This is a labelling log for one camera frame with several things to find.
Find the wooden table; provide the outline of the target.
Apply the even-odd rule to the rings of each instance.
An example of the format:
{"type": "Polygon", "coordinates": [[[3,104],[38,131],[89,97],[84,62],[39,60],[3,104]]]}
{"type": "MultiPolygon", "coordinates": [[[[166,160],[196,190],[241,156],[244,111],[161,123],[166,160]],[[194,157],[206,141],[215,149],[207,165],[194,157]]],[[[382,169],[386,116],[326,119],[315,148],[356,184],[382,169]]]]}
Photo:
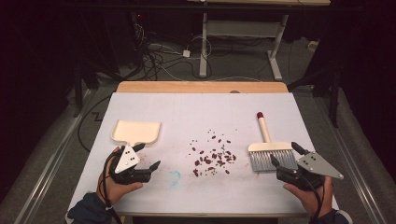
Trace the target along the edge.
{"type": "Polygon", "coordinates": [[[159,121],[157,142],[145,162],[161,161],[153,180],[124,200],[135,214],[161,217],[295,217],[300,203],[275,174],[252,170],[248,146],[260,143],[262,112],[274,142],[310,139],[294,97],[282,83],[123,82],[118,119],[159,121]],[[224,133],[236,154],[229,175],[195,177],[189,143],[213,129],[224,133]]]}

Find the person's right hand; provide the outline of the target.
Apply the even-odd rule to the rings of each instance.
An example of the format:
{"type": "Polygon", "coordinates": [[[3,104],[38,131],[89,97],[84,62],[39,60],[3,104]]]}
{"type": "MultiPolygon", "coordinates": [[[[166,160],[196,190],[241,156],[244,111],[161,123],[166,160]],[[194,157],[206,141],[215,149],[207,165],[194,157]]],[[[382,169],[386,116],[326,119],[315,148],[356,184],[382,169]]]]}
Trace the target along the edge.
{"type": "Polygon", "coordinates": [[[307,214],[311,217],[322,217],[332,211],[332,178],[325,177],[324,185],[314,191],[303,191],[293,186],[285,184],[284,189],[297,197],[307,214]]]}

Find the person's left hand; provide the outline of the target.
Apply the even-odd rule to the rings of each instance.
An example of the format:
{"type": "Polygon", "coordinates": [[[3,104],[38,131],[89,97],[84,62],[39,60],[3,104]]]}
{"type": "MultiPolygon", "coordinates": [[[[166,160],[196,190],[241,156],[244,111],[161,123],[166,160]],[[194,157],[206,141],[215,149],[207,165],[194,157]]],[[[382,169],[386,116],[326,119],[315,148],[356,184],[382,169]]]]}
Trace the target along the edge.
{"type": "Polygon", "coordinates": [[[96,188],[96,196],[103,204],[114,205],[125,194],[141,189],[143,184],[135,182],[129,185],[117,184],[111,177],[108,177],[109,167],[106,168],[105,174],[100,172],[96,188]]]}

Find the white-legged desk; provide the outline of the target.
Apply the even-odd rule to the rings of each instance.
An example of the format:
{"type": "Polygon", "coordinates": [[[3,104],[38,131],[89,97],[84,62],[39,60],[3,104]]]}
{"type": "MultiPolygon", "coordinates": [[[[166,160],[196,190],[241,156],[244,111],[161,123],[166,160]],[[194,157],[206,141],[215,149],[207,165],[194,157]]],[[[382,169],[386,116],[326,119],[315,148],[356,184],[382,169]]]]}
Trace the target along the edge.
{"type": "MultiPolygon", "coordinates": [[[[247,7],[327,7],[331,0],[189,0],[198,2],[202,6],[247,6],[247,7]]],[[[276,81],[281,81],[282,76],[276,61],[276,54],[280,41],[286,29],[289,13],[282,13],[279,21],[238,21],[237,19],[229,20],[212,20],[208,14],[203,14],[202,20],[202,46],[200,52],[200,77],[207,77],[209,71],[208,56],[211,53],[212,45],[208,37],[212,36],[239,36],[239,37],[273,37],[275,43],[273,48],[266,52],[267,61],[272,69],[272,74],[276,81]]]]}

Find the metal floor rail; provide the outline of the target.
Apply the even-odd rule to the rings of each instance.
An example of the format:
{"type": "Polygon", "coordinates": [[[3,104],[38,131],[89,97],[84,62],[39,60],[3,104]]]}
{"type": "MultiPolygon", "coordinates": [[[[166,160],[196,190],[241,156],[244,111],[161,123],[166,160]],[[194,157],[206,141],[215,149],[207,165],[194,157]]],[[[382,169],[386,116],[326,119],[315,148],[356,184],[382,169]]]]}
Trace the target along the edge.
{"type": "Polygon", "coordinates": [[[336,142],[337,159],[346,171],[346,181],[351,185],[352,194],[358,197],[357,204],[348,208],[355,211],[359,206],[362,207],[361,211],[354,212],[354,220],[360,224],[389,224],[386,208],[380,198],[388,188],[388,173],[362,133],[360,125],[348,107],[341,105],[335,127],[328,115],[326,101],[317,98],[316,104],[336,142]]]}
{"type": "Polygon", "coordinates": [[[95,94],[96,90],[86,90],[83,94],[82,106],[73,114],[73,117],[67,124],[67,129],[61,142],[49,157],[42,174],[38,178],[27,201],[14,221],[14,224],[30,224],[34,219],[34,216],[43,199],[45,198],[50,184],[52,183],[53,178],[56,176],[58,169],[64,159],[67,146],[73,135],[73,132],[81,123],[83,114],[85,113],[95,94]]]}

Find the cream brush with red tip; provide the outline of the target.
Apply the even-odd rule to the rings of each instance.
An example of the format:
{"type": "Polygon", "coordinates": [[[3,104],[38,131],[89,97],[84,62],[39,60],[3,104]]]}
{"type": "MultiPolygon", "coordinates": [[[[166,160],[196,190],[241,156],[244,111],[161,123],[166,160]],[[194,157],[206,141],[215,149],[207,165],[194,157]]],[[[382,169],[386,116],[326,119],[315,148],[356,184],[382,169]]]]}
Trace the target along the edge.
{"type": "Polygon", "coordinates": [[[289,169],[296,169],[293,149],[290,142],[273,142],[265,123],[262,112],[257,113],[260,130],[262,132],[262,143],[253,143],[248,146],[252,170],[257,173],[271,173],[276,170],[272,164],[271,156],[274,156],[279,164],[289,169]]]}

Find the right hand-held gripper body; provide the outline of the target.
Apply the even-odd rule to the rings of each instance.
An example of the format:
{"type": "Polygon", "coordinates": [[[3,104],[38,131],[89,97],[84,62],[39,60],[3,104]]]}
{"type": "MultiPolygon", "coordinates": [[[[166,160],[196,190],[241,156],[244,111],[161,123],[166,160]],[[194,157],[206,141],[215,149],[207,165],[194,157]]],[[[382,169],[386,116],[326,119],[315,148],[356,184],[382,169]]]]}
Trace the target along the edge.
{"type": "Polygon", "coordinates": [[[296,161],[294,174],[276,171],[276,178],[301,190],[315,190],[324,185],[325,177],[343,179],[344,175],[318,153],[310,152],[296,161]]]}

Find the cream plastic dustpan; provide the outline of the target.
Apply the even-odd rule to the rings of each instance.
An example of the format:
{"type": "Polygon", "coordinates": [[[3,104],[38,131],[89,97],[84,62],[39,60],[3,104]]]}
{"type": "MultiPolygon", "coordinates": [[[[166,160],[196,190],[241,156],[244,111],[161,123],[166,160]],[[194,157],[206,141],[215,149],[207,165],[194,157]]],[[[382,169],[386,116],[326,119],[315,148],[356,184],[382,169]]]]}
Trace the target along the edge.
{"type": "Polygon", "coordinates": [[[161,126],[160,122],[119,119],[113,128],[111,138],[126,147],[135,147],[139,144],[150,146],[156,143],[161,126]]]}

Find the white table mat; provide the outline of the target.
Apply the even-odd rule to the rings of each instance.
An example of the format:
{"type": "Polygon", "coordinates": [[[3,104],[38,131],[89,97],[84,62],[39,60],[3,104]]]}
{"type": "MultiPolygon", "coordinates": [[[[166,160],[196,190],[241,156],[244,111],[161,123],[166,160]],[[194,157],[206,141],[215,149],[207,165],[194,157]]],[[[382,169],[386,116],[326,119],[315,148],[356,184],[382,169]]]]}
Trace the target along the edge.
{"type": "Polygon", "coordinates": [[[290,93],[115,93],[71,202],[94,190],[118,146],[117,121],[156,121],[157,140],[139,153],[141,167],[158,163],[150,181],[115,206],[144,216],[298,217],[305,211],[274,174],[256,174],[248,146],[262,141],[264,115],[274,142],[313,144],[290,93]]]}

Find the scatter of red beans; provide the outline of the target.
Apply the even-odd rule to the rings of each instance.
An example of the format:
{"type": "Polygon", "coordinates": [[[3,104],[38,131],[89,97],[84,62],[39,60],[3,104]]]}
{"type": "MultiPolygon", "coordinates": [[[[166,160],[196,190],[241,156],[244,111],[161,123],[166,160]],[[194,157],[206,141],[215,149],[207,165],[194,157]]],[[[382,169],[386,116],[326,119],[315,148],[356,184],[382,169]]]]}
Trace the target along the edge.
{"type": "Polygon", "coordinates": [[[192,160],[191,171],[195,177],[219,174],[229,175],[230,165],[235,164],[237,156],[231,149],[232,141],[224,134],[213,129],[189,143],[188,157],[192,160]]]}

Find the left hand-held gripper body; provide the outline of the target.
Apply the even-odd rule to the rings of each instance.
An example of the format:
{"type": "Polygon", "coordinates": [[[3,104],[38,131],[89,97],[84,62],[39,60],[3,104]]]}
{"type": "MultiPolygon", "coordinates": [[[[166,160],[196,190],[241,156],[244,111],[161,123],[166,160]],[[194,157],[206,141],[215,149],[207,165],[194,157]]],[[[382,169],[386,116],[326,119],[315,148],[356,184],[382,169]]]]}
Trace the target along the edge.
{"type": "Polygon", "coordinates": [[[117,184],[148,183],[152,172],[145,172],[145,169],[136,169],[135,167],[139,162],[140,158],[132,147],[122,146],[118,155],[110,164],[109,174],[117,184]]]}

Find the black metal stand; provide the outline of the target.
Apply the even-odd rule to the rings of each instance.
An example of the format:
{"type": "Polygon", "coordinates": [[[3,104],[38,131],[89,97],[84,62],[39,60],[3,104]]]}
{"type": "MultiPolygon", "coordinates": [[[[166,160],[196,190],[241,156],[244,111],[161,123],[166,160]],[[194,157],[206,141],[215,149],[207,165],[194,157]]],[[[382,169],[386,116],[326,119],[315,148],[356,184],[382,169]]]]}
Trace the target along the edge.
{"type": "Polygon", "coordinates": [[[289,91],[300,87],[311,85],[314,97],[329,97],[329,119],[334,128],[338,127],[337,107],[339,96],[341,68],[336,63],[329,63],[320,68],[317,72],[308,73],[304,77],[290,83],[289,91]]]}

